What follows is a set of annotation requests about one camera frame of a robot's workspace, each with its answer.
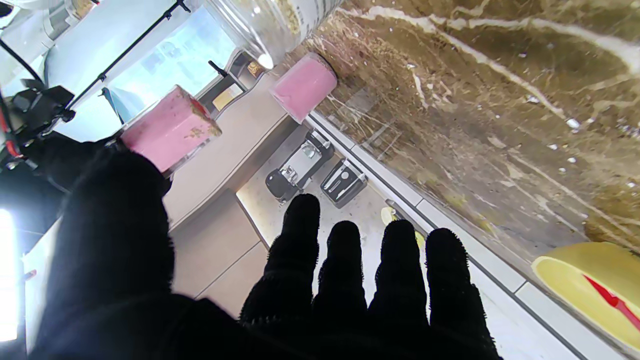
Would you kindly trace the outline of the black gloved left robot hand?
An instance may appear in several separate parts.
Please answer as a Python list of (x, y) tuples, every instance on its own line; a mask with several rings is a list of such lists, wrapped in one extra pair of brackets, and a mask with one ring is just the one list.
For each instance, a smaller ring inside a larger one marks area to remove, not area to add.
[(321, 207), (289, 203), (238, 319), (173, 291), (169, 181), (134, 152), (98, 156), (66, 199), (30, 357), (46, 360), (498, 360), (467, 251), (448, 228), (425, 240), (389, 223), (370, 302), (361, 235), (336, 223), (318, 273)]

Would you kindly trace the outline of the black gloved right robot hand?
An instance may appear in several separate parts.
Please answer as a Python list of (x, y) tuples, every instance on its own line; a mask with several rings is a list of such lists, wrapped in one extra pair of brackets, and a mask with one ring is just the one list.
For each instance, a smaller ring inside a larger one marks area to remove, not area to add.
[(36, 174), (65, 191), (100, 183), (120, 192), (146, 186), (163, 197), (172, 187), (171, 178), (117, 136), (85, 142), (62, 135), (47, 136), (35, 139), (23, 154), (35, 165)]

